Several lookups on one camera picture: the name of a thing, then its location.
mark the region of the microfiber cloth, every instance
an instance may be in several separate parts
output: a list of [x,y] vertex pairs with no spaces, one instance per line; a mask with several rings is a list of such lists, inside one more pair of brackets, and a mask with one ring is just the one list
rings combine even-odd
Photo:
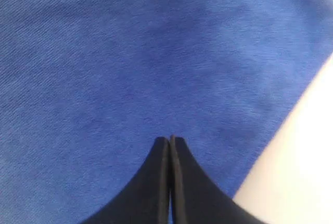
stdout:
[[75,224],[157,136],[234,195],[333,52],[333,0],[0,0],[0,223]]

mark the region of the blue fabric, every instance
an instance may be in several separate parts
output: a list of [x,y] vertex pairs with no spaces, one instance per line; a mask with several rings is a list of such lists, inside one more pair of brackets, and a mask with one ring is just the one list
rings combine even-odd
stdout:
[[0,0],[0,223],[77,223],[183,136],[233,195],[333,51],[333,0]]

